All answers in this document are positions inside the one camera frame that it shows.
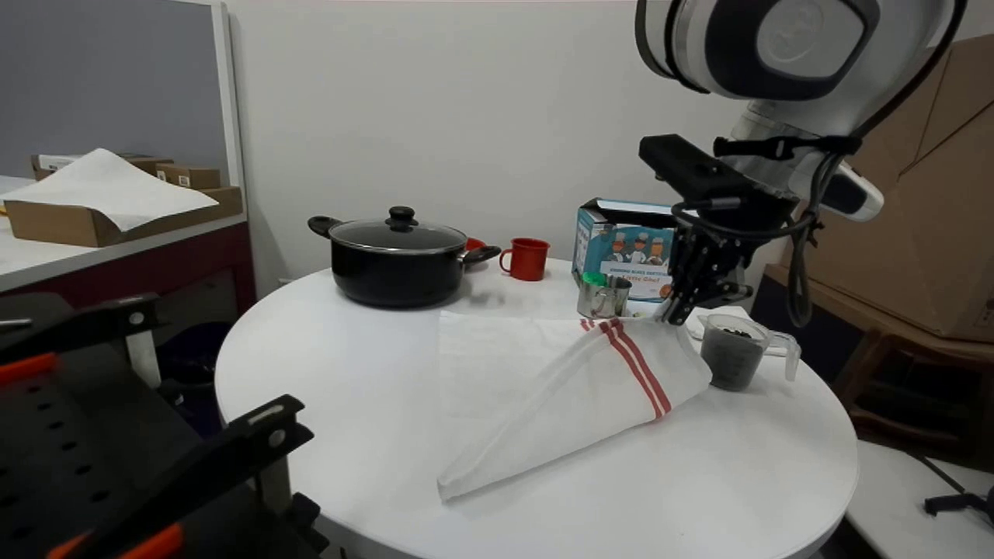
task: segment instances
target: red cup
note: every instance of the red cup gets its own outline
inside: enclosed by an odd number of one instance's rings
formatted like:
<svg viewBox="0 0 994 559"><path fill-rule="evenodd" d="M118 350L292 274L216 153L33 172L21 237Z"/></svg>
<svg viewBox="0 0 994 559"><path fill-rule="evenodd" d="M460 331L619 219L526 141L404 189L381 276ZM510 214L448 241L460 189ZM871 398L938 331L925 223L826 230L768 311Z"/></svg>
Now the red cup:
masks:
<svg viewBox="0 0 994 559"><path fill-rule="evenodd" d="M546 254L549 241L542 240L511 240L510 247L501 253L501 267L515 281L536 283L546 276Z"/></svg>

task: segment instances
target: white paper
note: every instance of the white paper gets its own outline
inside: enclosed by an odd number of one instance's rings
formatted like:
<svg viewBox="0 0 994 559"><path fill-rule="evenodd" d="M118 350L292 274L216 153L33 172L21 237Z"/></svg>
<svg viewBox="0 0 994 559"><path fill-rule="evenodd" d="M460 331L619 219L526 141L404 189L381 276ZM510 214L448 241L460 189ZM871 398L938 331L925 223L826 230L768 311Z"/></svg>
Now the white paper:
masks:
<svg viewBox="0 0 994 559"><path fill-rule="evenodd" d="M212 195L163 183L107 149L94 149L63 172L0 199L94 207L122 232L150 219L216 204Z"/></svg>
<svg viewBox="0 0 994 559"><path fill-rule="evenodd" d="M0 195L21 189L27 183L33 183L33 180L0 174Z"/></svg>

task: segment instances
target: pot handle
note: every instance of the pot handle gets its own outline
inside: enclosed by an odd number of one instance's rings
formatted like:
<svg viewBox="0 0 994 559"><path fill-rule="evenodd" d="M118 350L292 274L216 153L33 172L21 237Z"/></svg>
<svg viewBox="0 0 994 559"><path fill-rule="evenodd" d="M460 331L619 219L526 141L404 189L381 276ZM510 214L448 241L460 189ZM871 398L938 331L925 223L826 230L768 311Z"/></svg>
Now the pot handle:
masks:
<svg viewBox="0 0 994 559"><path fill-rule="evenodd" d="M333 230L336 230L339 223L342 223L342 219L325 217L325 214L314 214L314 217L307 219L307 228L310 228L317 237L324 237L324 240L333 240Z"/></svg>
<svg viewBox="0 0 994 559"><path fill-rule="evenodd" d="M464 267L491 260L493 254L501 254L501 246L469 247L469 253L461 253L460 265L464 271Z"/></svg>

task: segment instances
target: red stripe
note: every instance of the red stripe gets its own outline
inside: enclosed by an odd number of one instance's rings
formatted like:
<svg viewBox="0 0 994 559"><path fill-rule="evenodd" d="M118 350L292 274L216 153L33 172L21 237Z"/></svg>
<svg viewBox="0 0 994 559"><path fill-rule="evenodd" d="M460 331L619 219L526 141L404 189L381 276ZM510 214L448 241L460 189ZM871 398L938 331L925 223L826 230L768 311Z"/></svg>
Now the red stripe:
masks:
<svg viewBox="0 0 994 559"><path fill-rule="evenodd" d="M645 398L650 398L650 403L653 403L653 410L656 410L656 418L662 418L662 417L664 417L664 406L662 406L662 400L653 394L653 385L650 385L645 374L639 369L635 356L621 344L621 337L619 337L619 331L615 331L610 322L600 322L600 329L607 336L607 344L621 353L621 359L627 364L627 369L632 374L632 379L644 385L644 391L645 391Z"/></svg>
<svg viewBox="0 0 994 559"><path fill-rule="evenodd" d="M639 366L645 369L650 385L653 385L653 391L656 391L656 398L657 398L657 403L662 403L662 413L675 410L675 406L670 406L670 398L664 394L664 388L657 385L653 366L645 364L644 347L625 331L621 322L619 322L619 337L621 337L621 344L631 347L631 353L632 353L632 356L639 359Z"/></svg>
<svg viewBox="0 0 994 559"><path fill-rule="evenodd" d="M0 385L54 374L54 353L33 353L14 364L0 364Z"/></svg>
<svg viewBox="0 0 994 559"><path fill-rule="evenodd" d="M69 559L69 556L73 556L73 550L77 550L82 540L88 540L88 535L77 535L77 537L52 546L52 550L47 553L47 559ZM132 545L131 550L125 550L122 559L175 559L175 556L184 553L184 540L185 540L185 537L184 537L184 524L175 522L175 524L160 527L159 535L153 535L153 537Z"/></svg>

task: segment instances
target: white wall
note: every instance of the white wall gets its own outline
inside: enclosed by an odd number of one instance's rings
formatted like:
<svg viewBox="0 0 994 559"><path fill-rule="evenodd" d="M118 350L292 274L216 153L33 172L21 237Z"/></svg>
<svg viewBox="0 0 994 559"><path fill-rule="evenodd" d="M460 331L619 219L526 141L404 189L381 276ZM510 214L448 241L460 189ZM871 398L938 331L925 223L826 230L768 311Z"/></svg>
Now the white wall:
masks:
<svg viewBox="0 0 994 559"><path fill-rule="evenodd" d="M650 76L632 0L234 0L259 283L325 267L310 214L423 219L572 254L591 195L675 199L645 133L708 144L738 110Z"/></svg>

